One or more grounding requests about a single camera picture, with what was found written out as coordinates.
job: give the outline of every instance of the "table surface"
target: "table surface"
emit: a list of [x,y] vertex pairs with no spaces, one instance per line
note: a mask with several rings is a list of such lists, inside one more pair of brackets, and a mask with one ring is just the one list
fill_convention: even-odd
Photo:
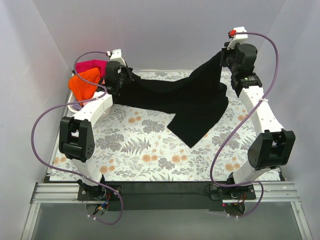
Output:
[[[136,72],[144,79],[176,81],[191,71]],[[212,160],[229,133],[247,114],[230,84],[231,74],[222,72],[227,85],[229,105],[220,121],[192,148],[189,148],[167,125],[174,114],[115,104],[107,117],[93,128],[93,159],[107,181],[209,181]],[[215,180],[225,181],[231,172],[247,160],[247,150],[256,138],[249,119],[230,139],[214,166]],[[54,166],[77,171],[59,150],[54,153]],[[50,181],[76,181],[79,177],[52,170]],[[262,181],[279,181],[278,171],[271,170]]]

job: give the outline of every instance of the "black cloth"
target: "black cloth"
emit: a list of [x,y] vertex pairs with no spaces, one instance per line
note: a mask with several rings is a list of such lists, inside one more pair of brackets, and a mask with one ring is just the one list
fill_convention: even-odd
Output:
[[115,104],[176,114],[167,126],[193,147],[222,117],[227,106],[227,86],[220,83],[221,52],[189,77],[171,82],[142,79],[123,85]]

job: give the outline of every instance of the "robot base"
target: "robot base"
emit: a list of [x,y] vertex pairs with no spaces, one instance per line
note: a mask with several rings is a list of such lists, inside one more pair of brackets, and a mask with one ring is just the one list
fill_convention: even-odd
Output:
[[[108,186],[117,190],[121,195],[121,193],[122,193],[122,186],[121,185],[109,185],[108,184]],[[110,194],[110,201],[119,201],[119,197],[113,191],[107,190],[107,193]],[[94,197],[92,197],[89,194],[89,192],[86,191],[82,186],[80,186],[77,200],[78,201],[105,201],[105,200],[107,200],[107,197],[104,196],[103,198],[97,200]]]
[[246,200],[255,200],[256,193],[253,185],[240,187],[220,187],[210,185],[212,200],[237,200],[245,194]]

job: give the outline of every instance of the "orange cloth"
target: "orange cloth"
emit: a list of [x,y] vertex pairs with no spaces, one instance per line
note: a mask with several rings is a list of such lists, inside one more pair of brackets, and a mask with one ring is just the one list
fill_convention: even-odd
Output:
[[[97,67],[81,72],[79,75],[85,80],[95,84],[100,80],[100,71]],[[91,99],[97,90],[97,86],[81,80],[77,75],[70,78],[68,87],[73,92],[77,101]]]

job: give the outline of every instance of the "glass panel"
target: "glass panel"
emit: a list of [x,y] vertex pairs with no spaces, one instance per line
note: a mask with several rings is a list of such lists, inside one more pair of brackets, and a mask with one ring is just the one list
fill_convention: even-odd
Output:
[[[246,209],[254,204],[246,203]],[[102,218],[112,221],[118,214],[107,212]],[[117,225],[106,226],[86,215],[82,203],[43,203],[32,239],[302,239],[290,202],[262,202],[253,214],[240,219],[205,209],[128,210]]]

